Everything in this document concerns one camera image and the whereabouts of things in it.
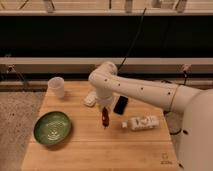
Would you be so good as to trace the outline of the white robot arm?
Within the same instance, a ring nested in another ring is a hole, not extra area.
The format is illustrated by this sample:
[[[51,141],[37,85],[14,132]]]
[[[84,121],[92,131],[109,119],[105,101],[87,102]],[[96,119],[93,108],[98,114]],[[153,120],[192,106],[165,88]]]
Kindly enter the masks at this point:
[[[129,79],[117,72],[114,63],[104,62],[90,73],[100,106],[108,107],[116,92],[183,114],[178,171],[213,171],[213,89]]]

